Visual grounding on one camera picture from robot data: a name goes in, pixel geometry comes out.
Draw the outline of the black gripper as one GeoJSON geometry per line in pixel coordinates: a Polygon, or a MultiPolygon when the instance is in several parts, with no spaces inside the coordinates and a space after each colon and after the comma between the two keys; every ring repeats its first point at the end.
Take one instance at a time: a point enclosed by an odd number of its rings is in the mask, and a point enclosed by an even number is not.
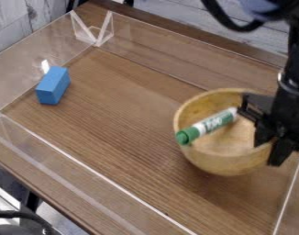
{"type": "Polygon", "coordinates": [[[299,89],[286,73],[279,73],[274,96],[242,93],[238,114],[255,125],[254,146],[272,144],[267,164],[279,167],[299,151],[299,89]]]}

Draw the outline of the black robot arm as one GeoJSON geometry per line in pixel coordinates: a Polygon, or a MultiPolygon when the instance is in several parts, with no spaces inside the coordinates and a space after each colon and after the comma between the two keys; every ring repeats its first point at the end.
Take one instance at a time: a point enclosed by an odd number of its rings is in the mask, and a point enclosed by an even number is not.
{"type": "Polygon", "coordinates": [[[252,16],[250,23],[238,25],[216,0],[200,0],[218,23],[236,32],[250,32],[268,21],[283,20],[290,25],[288,59],[276,78],[272,96],[242,94],[239,114],[255,123],[254,145],[270,142],[267,163],[279,166],[299,151],[299,0],[239,0],[252,16]]]}

